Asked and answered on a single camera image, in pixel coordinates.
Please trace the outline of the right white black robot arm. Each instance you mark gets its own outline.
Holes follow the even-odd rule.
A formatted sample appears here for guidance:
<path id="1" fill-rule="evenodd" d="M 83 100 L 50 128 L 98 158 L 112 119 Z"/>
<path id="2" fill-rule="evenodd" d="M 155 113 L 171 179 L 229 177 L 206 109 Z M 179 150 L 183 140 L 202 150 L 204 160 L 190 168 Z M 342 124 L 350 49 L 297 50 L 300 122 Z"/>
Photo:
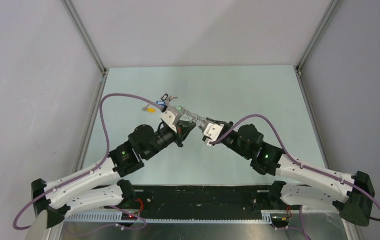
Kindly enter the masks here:
<path id="1" fill-rule="evenodd" d="M 207 119 L 201 131 L 209 146 L 223 144 L 250 161 L 253 170 L 299 182 L 275 181 L 268 194 L 269 205 L 275 209 L 288 206 L 309 206 L 337 212 L 344 220 L 367 227 L 375 190 L 370 176 L 357 171 L 343 173 L 319 167 L 291 156 L 283 146 L 264 141 L 264 135 L 253 124 L 234 130 L 232 122 Z"/>

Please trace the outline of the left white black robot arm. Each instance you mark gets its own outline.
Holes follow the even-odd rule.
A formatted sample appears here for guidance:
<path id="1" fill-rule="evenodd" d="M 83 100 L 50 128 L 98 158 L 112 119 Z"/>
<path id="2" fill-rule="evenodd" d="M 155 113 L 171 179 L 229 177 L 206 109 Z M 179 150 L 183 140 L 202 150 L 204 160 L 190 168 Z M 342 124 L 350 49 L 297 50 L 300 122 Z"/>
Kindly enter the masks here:
<path id="1" fill-rule="evenodd" d="M 194 122 L 180 120 L 177 130 L 161 123 L 154 130 L 142 124 L 128 135 L 128 140 L 107 154 L 105 160 L 58 180 L 46 182 L 41 178 L 31 183 L 34 212 L 47 211 L 46 227 L 63 222 L 70 215 L 104 206 L 130 208 L 136 202 L 132 184 L 124 180 L 144 167 L 160 151 L 175 143 L 183 147 L 183 141 L 196 127 Z"/>

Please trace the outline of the black tagged key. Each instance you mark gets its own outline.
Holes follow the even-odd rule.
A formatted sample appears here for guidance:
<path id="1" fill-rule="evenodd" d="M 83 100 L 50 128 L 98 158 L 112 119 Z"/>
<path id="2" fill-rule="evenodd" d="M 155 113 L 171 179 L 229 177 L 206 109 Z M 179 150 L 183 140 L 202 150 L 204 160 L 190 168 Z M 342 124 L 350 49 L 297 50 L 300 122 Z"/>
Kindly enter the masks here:
<path id="1" fill-rule="evenodd" d="M 165 93 L 162 97 L 161 97 L 161 100 L 164 101 L 164 102 L 169 102 L 173 99 L 177 99 L 178 97 L 177 96 L 170 96 L 168 93 Z"/>

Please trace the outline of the blue tagged key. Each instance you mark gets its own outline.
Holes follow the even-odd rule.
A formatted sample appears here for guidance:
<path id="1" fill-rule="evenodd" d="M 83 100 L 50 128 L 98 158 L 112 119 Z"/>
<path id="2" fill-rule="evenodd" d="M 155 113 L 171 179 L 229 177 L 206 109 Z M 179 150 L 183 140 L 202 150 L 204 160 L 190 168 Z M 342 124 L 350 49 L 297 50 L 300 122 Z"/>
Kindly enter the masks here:
<path id="1" fill-rule="evenodd" d="M 155 103 L 158 104 L 158 105 L 161 105 L 161 106 L 163 106 L 163 105 L 166 104 L 165 101 L 163 101 L 163 100 L 158 100 Z"/>

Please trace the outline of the yellow tagged key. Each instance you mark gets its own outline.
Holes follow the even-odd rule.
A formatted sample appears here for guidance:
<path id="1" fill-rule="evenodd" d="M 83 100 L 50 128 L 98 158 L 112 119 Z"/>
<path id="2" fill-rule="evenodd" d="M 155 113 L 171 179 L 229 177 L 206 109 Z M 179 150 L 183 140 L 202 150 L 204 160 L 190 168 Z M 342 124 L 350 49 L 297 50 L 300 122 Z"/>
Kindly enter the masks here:
<path id="1" fill-rule="evenodd" d="M 143 110 L 144 112 L 147 112 L 147 113 L 155 113 L 155 112 L 156 112 L 156 108 L 154 108 L 154 107 L 153 107 L 152 105 L 150 105 L 150 104 L 144 106 L 144 107 L 142 108 L 142 110 Z"/>

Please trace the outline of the left controller board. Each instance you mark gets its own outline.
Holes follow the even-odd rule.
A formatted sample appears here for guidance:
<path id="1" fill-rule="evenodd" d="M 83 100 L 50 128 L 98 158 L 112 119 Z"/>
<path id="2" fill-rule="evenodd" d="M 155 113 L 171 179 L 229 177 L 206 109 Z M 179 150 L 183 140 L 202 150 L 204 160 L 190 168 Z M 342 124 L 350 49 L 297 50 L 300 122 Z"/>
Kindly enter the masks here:
<path id="1" fill-rule="evenodd" d="M 138 220 L 137 216 L 139 216 L 139 212 L 132 212 L 131 214 L 122 213 L 121 221 L 125 221 L 125 222 L 137 221 Z"/>

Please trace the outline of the controller board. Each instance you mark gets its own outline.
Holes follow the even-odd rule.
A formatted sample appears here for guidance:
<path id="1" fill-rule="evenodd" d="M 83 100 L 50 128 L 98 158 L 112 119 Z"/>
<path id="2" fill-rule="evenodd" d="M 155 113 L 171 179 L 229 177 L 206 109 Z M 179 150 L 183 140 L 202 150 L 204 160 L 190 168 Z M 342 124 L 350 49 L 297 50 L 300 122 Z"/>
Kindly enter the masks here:
<path id="1" fill-rule="evenodd" d="M 282 229 L 282 228 L 286 229 L 289 225 L 290 220 L 291 220 L 291 217 L 289 216 L 272 215 L 271 226 L 277 229 Z"/>
<path id="2" fill-rule="evenodd" d="M 122 213 L 121 221 L 125 221 L 125 222 L 137 221 L 138 220 L 137 216 L 139 216 L 139 212 L 132 212 L 131 214 Z"/>

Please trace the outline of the right controller board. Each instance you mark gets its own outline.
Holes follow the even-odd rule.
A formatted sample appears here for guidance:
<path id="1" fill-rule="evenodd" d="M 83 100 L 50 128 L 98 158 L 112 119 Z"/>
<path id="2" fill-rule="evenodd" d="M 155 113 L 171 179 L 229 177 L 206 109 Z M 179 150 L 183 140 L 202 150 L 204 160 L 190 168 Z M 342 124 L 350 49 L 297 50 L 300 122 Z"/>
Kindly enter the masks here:
<path id="1" fill-rule="evenodd" d="M 289 225 L 290 220 L 291 220 L 291 217 L 289 216 L 272 215 L 271 226 L 277 229 L 282 229 L 282 228 L 286 229 Z"/>

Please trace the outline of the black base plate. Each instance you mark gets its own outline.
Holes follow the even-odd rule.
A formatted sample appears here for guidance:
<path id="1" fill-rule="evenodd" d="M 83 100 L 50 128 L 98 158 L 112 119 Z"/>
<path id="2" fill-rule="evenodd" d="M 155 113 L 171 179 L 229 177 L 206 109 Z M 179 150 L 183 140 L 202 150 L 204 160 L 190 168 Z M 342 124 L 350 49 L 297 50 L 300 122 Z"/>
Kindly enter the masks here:
<path id="1" fill-rule="evenodd" d="M 134 185 L 135 196 L 118 204 L 141 217 L 259 217 L 265 210 L 298 210 L 272 185 Z"/>

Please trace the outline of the right aluminium frame post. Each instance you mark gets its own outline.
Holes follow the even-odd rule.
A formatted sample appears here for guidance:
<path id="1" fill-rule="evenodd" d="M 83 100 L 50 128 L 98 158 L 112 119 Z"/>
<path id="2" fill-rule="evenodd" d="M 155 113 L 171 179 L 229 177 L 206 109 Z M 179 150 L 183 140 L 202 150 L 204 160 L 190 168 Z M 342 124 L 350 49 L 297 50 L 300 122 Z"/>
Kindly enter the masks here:
<path id="1" fill-rule="evenodd" d="M 298 76 L 301 77 L 303 67 L 305 66 L 306 62 L 308 61 L 310 55 L 315 50 L 316 46 L 318 45 L 319 41 L 321 40 L 322 36 L 325 34 L 325 31 L 328 27 L 328 25 L 331 23 L 334 15 L 336 14 L 338 8 L 340 7 L 342 0 L 332 0 L 328 4 L 319 24 L 317 25 L 312 37 L 310 38 L 310 41 L 308 45 L 306 46 L 305 50 L 302 53 L 302 56 L 300 57 L 300 60 L 298 61 L 295 69 Z"/>

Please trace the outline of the aluminium frame post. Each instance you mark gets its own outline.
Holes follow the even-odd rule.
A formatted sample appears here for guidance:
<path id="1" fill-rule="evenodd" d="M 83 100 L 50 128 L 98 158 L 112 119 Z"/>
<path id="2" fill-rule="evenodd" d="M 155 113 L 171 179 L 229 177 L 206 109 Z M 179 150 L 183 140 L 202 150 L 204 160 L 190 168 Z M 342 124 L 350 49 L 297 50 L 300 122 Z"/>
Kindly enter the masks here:
<path id="1" fill-rule="evenodd" d="M 305 66 L 306 62 L 308 61 L 310 55 L 315 50 L 316 46 L 318 45 L 319 41 L 321 40 L 322 36 L 325 34 L 325 31 L 328 27 L 328 25 L 331 23 L 334 15 L 336 14 L 338 8 L 340 7 L 342 0 L 332 0 L 328 4 L 319 24 L 317 25 L 312 37 L 310 38 L 310 41 L 308 45 L 306 46 L 305 50 L 302 53 L 302 56 L 300 57 L 300 60 L 298 61 L 295 69 L 298 76 L 301 77 L 303 67 Z"/>
<path id="2" fill-rule="evenodd" d="M 61 0 L 61 3 L 63 4 L 67 14 L 69 15 L 73 25 L 75 26 L 78 34 L 80 35 L 83 44 L 87 48 L 91 58 L 95 62 L 98 70 L 102 74 L 102 76 L 106 75 L 107 68 L 105 64 L 103 63 L 96 46 L 94 45 L 81 17 L 79 16 L 79 13 L 74 6 L 73 1 L 71 0 Z"/>

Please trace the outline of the left aluminium frame post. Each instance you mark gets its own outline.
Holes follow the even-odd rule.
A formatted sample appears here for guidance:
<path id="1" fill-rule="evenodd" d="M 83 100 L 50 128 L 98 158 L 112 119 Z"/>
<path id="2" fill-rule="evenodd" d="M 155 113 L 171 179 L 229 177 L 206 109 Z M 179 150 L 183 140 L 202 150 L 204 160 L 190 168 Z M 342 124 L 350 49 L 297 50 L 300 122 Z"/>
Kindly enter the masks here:
<path id="1" fill-rule="evenodd" d="M 63 4 L 67 14 L 69 15 L 73 25 L 75 26 L 78 34 L 80 35 L 83 44 L 87 48 L 91 58 L 95 62 L 98 70 L 102 74 L 102 76 L 106 75 L 107 68 L 105 64 L 103 63 L 96 46 L 94 45 L 81 17 L 79 16 L 79 13 L 74 6 L 73 1 L 71 0 L 61 0 L 61 3 Z"/>

